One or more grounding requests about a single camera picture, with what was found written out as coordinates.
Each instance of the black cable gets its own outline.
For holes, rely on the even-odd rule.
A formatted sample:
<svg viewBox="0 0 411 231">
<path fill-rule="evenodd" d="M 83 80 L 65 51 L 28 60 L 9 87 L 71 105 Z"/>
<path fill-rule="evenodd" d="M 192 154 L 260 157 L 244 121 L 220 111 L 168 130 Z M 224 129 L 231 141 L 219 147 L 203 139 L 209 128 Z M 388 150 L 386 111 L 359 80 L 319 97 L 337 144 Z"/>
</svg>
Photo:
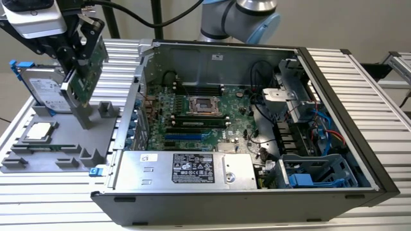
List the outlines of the black cable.
<svg viewBox="0 0 411 231">
<path fill-rule="evenodd" d="M 263 143 L 268 143 L 268 142 L 271 142 L 271 141 L 275 141 L 275 139 L 272 139 L 272 140 L 268 140 L 268 141 L 264 141 L 264 142 L 255 142 L 252 139 L 251 139 L 251 137 L 249 137 L 249 139 L 248 139 L 252 143 L 256 143 L 256 144 L 263 144 Z"/>
<path fill-rule="evenodd" d="M 264 142 L 255 142 L 255 141 L 251 139 L 251 137 L 252 137 L 252 135 L 255 134 L 256 131 L 257 131 L 257 130 L 255 130 L 255 131 L 249 134 L 249 136 L 248 136 L 248 140 L 249 140 L 252 143 L 263 144 L 263 143 L 268 143 L 268 142 L 271 142 L 271 141 L 275 141 L 275 139 L 272 139 L 272 140 L 268 140 L 268 141 L 264 141 Z"/>
<path fill-rule="evenodd" d="M 165 86 L 165 84 L 164 84 L 164 79 L 165 79 L 165 75 L 167 75 L 168 73 L 173 73 L 175 76 L 177 75 L 177 73 L 176 73 L 175 71 L 172 71 L 172 70 L 165 71 L 164 74 L 163 74 L 163 77 L 161 77 L 161 86 Z"/>
<path fill-rule="evenodd" d="M 88 0 L 85 2 L 85 6 L 100 5 L 100 6 L 104 6 L 104 7 L 115 8 L 119 11 L 123 11 L 124 13 L 127 13 L 129 16 L 132 16 L 140 23 L 143 23 L 143 25 L 148 26 L 149 28 L 159 28 L 159 27 L 165 27 L 169 24 L 172 24 L 173 22 L 176 22 L 177 20 L 180 20 L 187 14 L 189 14 L 199 7 L 199 5 L 201 5 L 203 1 L 204 0 L 199 0 L 193 4 L 193 6 L 189 7 L 188 10 L 185 10 L 175 18 L 172 18 L 171 20 L 168 20 L 167 22 L 163 22 L 160 24 L 151 24 L 139 15 L 136 15 L 131 10 L 128 10 L 125 7 L 120 6 L 119 4 L 116 4 L 113 2 L 108 2 L 108 1 L 104 1 L 104 0 Z"/>
<path fill-rule="evenodd" d="M 313 130 L 313 129 L 316 129 L 315 126 L 312 126 L 312 127 L 309 127 L 309 128 L 307 129 L 307 131 L 305 131 L 305 139 L 307 139 L 308 146 L 309 146 L 309 147 L 312 148 L 312 150 L 313 150 L 315 155 L 319 156 L 317 150 L 316 150 L 316 147 L 315 147 L 315 144 L 313 144 L 313 142 L 312 142 L 312 140 L 311 140 L 311 138 L 309 138 L 309 136 L 311 136 L 311 130 Z"/>
<path fill-rule="evenodd" d="M 253 82 L 252 82 L 252 77 L 255 76 L 255 75 L 253 75 L 253 69 L 255 69 L 255 66 L 256 66 L 259 63 L 265 63 L 265 64 L 268 64 L 268 66 L 269 66 L 269 68 L 271 68 L 269 72 L 273 73 L 273 67 L 272 67 L 272 65 L 271 65 L 271 63 L 269 63 L 268 61 L 265 61 L 265 60 L 259 60 L 259 61 L 253 62 L 252 65 L 251 65 L 251 68 L 249 68 L 249 85 L 251 85 L 251 90 L 252 90 L 252 88 L 253 88 Z M 255 70 L 255 72 L 256 72 L 256 74 L 259 74 L 260 79 L 264 81 L 264 79 L 263 79 L 263 74 L 260 73 L 260 71 L 259 71 L 259 70 Z"/>
<path fill-rule="evenodd" d="M 268 116 L 264 115 L 264 113 L 263 113 L 261 110 L 259 109 L 257 104 L 256 104 L 256 103 L 252 103 L 252 97 L 253 97 L 253 96 L 257 96 L 257 94 L 253 94 L 253 95 L 249 97 L 249 104 L 253 104 L 253 105 L 255 105 L 257 112 L 259 112 L 259 113 L 261 114 L 261 116 L 272 123 L 272 125 L 275 125 L 275 122 L 268 118 Z"/>
<path fill-rule="evenodd" d="M 9 120 L 7 120 L 7 119 L 4 119 L 4 118 L 1 118 L 1 117 L 0 117 L 0 120 L 3 120 L 3 121 L 7 122 L 7 123 L 12 123 Z"/>
<path fill-rule="evenodd" d="M 399 108 L 402 108 L 402 107 L 404 106 L 407 100 L 408 100 L 408 97 L 404 98 L 403 102 L 402 102 L 400 105 L 399 105 Z"/>
</svg>

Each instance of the blue latch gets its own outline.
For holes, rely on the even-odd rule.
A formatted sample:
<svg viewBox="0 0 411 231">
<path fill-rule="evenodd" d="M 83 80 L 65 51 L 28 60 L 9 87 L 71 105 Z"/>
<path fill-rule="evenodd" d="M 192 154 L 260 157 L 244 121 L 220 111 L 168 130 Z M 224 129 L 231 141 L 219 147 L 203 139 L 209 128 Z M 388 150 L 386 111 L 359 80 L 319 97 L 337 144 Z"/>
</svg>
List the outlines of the blue latch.
<svg viewBox="0 0 411 231">
<path fill-rule="evenodd" d="M 89 177 L 100 177 L 100 176 L 103 176 L 103 168 L 99 168 L 99 167 L 91 168 L 89 172 L 88 172 L 88 176 Z"/>
<path fill-rule="evenodd" d="M 288 177 L 289 185 L 292 187 L 309 187 L 313 186 L 311 175 L 309 174 L 292 174 Z"/>
<path fill-rule="evenodd" d="M 17 67 L 21 67 L 21 68 L 31 68 L 33 67 L 35 63 L 33 62 L 20 62 L 17 64 Z"/>
<path fill-rule="evenodd" d="M 17 70 L 17 67 L 16 67 L 17 61 L 16 61 L 16 60 L 12 60 L 8 64 L 11 65 L 11 69 L 12 69 L 12 71 L 13 71 L 13 73 L 15 73 L 17 79 L 21 81 L 23 78 L 21 78 L 21 75 L 20 75 L 19 70 Z"/>
</svg>

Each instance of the metal rail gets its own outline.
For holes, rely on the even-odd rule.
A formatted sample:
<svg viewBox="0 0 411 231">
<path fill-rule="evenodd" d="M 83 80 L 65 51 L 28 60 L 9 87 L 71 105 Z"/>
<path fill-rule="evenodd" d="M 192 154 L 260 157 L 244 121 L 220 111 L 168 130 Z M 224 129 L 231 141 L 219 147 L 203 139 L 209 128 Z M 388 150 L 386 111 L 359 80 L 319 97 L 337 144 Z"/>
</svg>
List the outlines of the metal rail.
<svg viewBox="0 0 411 231">
<path fill-rule="evenodd" d="M 104 64 L 103 75 L 93 93 L 92 103 L 101 100 L 112 101 L 124 106 L 129 83 L 133 77 L 133 68 L 137 66 L 137 40 L 105 40 L 109 61 Z M 265 230 L 411 230 L 411 135 L 407 126 L 398 117 L 392 105 L 375 91 L 367 76 L 355 73 L 351 66 L 343 67 L 351 72 L 347 75 L 340 66 L 356 64 L 351 57 L 339 54 L 339 50 L 309 50 L 317 52 L 313 58 L 320 68 L 327 65 L 325 77 L 329 78 L 332 88 L 340 96 L 345 109 L 361 129 L 361 133 L 376 152 L 378 158 L 392 177 L 402 194 L 375 207 L 359 207 L 329 222 L 309 223 L 269 223 L 269 224 L 233 224 L 201 226 L 151 226 L 151 230 L 173 231 L 265 231 Z M 355 101 L 364 96 L 373 101 Z M 32 99 L 17 114 L 7 133 L 0 138 L 4 141 L 0 150 L 0 159 L 16 137 L 21 135 L 24 125 L 33 113 Z M 104 179 L 96 178 L 89 186 L 91 178 L 87 173 L 0 173 L 0 225 L 1 231 L 8 230 L 85 230 L 104 229 L 112 231 L 141 230 L 141 227 L 117 226 L 89 199 L 91 187 L 103 185 Z"/>
</svg>

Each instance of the power supply label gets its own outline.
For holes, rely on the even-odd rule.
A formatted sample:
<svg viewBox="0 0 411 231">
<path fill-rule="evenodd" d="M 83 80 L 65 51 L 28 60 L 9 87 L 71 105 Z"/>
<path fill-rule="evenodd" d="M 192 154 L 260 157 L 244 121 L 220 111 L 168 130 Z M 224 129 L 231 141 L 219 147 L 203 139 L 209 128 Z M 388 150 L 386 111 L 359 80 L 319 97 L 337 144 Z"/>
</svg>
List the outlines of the power supply label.
<svg viewBox="0 0 411 231">
<path fill-rule="evenodd" d="M 215 183 L 212 154 L 173 154 L 173 183 Z"/>
</svg>

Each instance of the circuit board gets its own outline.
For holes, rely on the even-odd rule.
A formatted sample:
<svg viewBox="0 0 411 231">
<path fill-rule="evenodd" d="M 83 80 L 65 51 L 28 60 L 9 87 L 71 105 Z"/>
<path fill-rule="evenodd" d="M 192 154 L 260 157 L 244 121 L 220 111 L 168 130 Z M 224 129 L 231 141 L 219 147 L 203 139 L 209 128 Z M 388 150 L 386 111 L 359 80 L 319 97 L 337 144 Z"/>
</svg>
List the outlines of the circuit board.
<svg viewBox="0 0 411 231">
<path fill-rule="evenodd" d="M 96 44 L 95 52 L 89 58 L 88 65 L 89 69 L 85 77 L 81 78 L 77 73 L 69 82 L 69 86 L 75 93 L 76 99 L 84 105 L 88 103 L 93 90 L 99 82 L 99 76 L 103 71 L 103 62 L 107 59 L 107 51 L 103 39 L 99 40 Z"/>
<path fill-rule="evenodd" d="M 152 107 L 148 110 L 151 131 L 148 150 L 219 151 L 219 143 L 227 144 L 235 142 L 236 153 L 256 154 L 257 145 L 244 138 L 244 130 L 247 130 L 247 134 L 249 135 L 256 129 L 256 124 L 253 116 L 249 114 L 249 98 L 243 94 L 243 91 L 239 87 L 225 87 L 224 94 L 221 96 L 213 96 L 219 101 L 219 112 L 229 117 L 231 124 L 227 128 L 201 128 L 203 138 L 200 141 L 183 141 L 167 140 L 167 129 L 172 128 L 171 116 L 185 115 L 189 112 L 189 98 L 193 96 L 175 95 L 168 87 L 159 85 L 151 86 L 148 89 L 148 98 L 155 98 L 155 100 L 145 104 L 145 106 Z M 175 146 L 165 146 L 168 143 L 173 143 Z"/>
</svg>

